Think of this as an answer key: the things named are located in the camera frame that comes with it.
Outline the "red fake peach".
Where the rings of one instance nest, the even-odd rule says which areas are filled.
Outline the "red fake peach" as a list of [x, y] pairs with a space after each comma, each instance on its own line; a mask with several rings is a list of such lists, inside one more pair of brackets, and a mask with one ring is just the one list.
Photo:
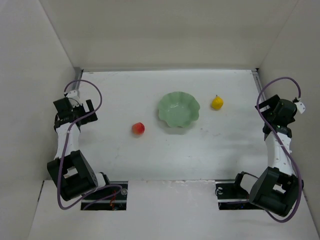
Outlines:
[[132, 125], [131, 131], [134, 135], [140, 136], [145, 132], [145, 126], [141, 122], [137, 122]]

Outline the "yellow fake pear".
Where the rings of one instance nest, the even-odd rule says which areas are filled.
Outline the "yellow fake pear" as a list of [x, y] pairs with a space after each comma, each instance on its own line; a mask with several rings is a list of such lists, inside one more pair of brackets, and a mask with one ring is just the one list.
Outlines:
[[211, 102], [211, 107], [216, 111], [220, 110], [223, 105], [224, 105], [224, 100], [218, 95], [216, 95]]

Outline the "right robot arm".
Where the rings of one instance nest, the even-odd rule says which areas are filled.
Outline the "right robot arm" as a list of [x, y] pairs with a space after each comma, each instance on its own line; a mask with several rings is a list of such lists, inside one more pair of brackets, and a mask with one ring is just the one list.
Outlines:
[[268, 167], [250, 191], [241, 187], [244, 171], [237, 174], [232, 187], [250, 204], [286, 217], [298, 199], [299, 188], [303, 187], [288, 156], [292, 140], [288, 125], [295, 121], [297, 104], [274, 95], [257, 106], [258, 110], [262, 108], [265, 109], [261, 114], [266, 120], [262, 132], [267, 146]]

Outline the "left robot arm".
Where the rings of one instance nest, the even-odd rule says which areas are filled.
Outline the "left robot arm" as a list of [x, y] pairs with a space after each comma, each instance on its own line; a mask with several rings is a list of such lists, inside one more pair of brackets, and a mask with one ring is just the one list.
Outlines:
[[64, 97], [53, 102], [57, 114], [54, 120], [54, 130], [57, 133], [57, 152], [54, 160], [47, 163], [47, 170], [54, 183], [58, 184], [58, 173], [65, 146], [66, 135], [69, 133], [66, 151], [63, 158], [60, 196], [69, 201], [92, 190], [110, 184], [103, 172], [94, 172], [79, 148], [81, 126], [98, 120], [94, 113], [91, 100], [86, 104], [86, 112], [79, 100]]

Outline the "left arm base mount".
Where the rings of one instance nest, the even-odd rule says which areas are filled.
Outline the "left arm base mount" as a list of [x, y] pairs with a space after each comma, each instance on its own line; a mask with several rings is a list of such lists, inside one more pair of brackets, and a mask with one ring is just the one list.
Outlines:
[[119, 187], [108, 187], [96, 191], [81, 201], [81, 211], [125, 211], [127, 209], [128, 182], [111, 182]]

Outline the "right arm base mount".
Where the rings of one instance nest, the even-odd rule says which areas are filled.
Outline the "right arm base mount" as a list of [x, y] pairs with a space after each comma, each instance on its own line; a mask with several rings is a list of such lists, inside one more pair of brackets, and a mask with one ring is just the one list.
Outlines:
[[262, 210], [262, 208], [249, 203], [249, 193], [234, 180], [215, 182], [215, 195], [217, 196], [219, 210]]

